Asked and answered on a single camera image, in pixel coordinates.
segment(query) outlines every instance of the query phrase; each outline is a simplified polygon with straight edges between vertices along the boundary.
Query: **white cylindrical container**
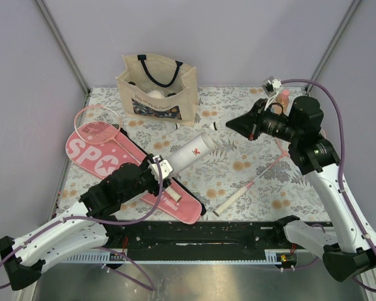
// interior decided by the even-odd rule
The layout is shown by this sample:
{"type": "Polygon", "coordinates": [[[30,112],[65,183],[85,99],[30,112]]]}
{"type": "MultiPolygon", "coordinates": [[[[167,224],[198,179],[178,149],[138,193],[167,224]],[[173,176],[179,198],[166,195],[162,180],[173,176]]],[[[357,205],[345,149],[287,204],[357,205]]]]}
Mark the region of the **white cylindrical container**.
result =
{"type": "Polygon", "coordinates": [[[216,146],[206,133],[201,133],[167,158],[173,168],[171,177],[214,151],[216,146]]]}

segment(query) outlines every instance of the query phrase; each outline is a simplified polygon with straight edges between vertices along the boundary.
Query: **floral tablecloth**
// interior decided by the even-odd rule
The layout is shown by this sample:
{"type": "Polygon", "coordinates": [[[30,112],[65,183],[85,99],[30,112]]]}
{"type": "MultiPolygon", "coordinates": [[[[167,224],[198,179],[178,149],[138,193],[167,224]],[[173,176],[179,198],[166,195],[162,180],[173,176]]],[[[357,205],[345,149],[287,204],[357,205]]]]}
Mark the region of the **floral tablecloth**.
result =
{"type": "MultiPolygon", "coordinates": [[[[291,101],[302,94],[300,88],[289,90],[291,101]]],[[[247,112],[260,97],[265,97],[260,88],[200,88],[195,126],[182,126],[171,133],[168,133],[165,122],[127,117],[116,88],[94,88],[89,104],[104,105],[120,114],[122,126],[130,138],[148,153],[167,157],[201,132],[207,132],[213,138],[217,149],[182,171],[178,177],[205,204],[207,213],[201,220],[274,221],[291,214],[303,220],[330,220],[316,191],[288,157],[286,142],[278,142],[266,135],[250,142],[230,130],[210,130],[212,122],[231,111],[235,116],[247,112]],[[261,174],[277,158],[279,161],[220,217],[212,213],[213,209],[261,174]]],[[[71,163],[59,198],[58,213],[69,208],[82,193],[99,181],[71,163]]],[[[143,201],[127,202],[115,215],[120,219],[136,219],[148,210],[150,206],[143,201]]],[[[174,218],[157,210],[148,220],[172,221],[174,218]]]]}

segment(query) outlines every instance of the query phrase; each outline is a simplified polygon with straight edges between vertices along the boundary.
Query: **black strap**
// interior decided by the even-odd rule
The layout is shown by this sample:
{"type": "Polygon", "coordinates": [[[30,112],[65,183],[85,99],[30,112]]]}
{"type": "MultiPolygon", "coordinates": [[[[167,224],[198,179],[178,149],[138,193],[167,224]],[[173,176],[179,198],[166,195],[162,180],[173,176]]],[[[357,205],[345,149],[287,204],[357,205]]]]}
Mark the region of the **black strap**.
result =
{"type": "Polygon", "coordinates": [[[178,75],[178,72],[180,71],[180,66],[183,64],[183,62],[181,61],[175,61],[175,63],[177,64],[177,68],[175,69],[175,72],[174,72],[174,76],[173,76],[173,79],[171,80],[171,82],[169,82],[168,84],[163,84],[163,83],[159,83],[157,80],[155,80],[149,73],[148,71],[148,68],[146,67],[146,64],[145,64],[145,60],[146,60],[146,55],[138,55],[138,60],[140,60],[141,64],[142,64],[142,67],[144,68],[145,70],[145,73],[146,75],[149,77],[149,79],[154,82],[156,85],[162,87],[162,88],[169,88],[174,82],[175,82],[175,79],[177,78],[177,75],[178,75]]]}

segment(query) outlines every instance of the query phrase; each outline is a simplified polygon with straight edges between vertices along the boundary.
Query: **white wall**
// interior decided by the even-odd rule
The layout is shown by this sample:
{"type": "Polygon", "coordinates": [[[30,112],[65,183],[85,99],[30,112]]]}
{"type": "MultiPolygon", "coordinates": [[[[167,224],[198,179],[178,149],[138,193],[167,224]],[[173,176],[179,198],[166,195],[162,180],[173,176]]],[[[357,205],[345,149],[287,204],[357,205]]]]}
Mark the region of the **white wall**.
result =
{"type": "Polygon", "coordinates": [[[351,0],[46,2],[91,87],[140,53],[197,66],[202,86],[253,86],[311,77],[351,0]]]}
{"type": "MultiPolygon", "coordinates": [[[[376,0],[363,2],[319,82],[333,94],[342,111],[345,176],[376,230],[376,0]]],[[[323,126],[339,151],[334,109],[317,88],[312,94],[322,103],[323,126]]]]}
{"type": "MultiPolygon", "coordinates": [[[[32,0],[0,0],[0,238],[45,223],[83,93],[32,0]]],[[[8,282],[4,271],[0,285],[8,282]]],[[[0,301],[10,301],[10,288],[0,301]]]]}

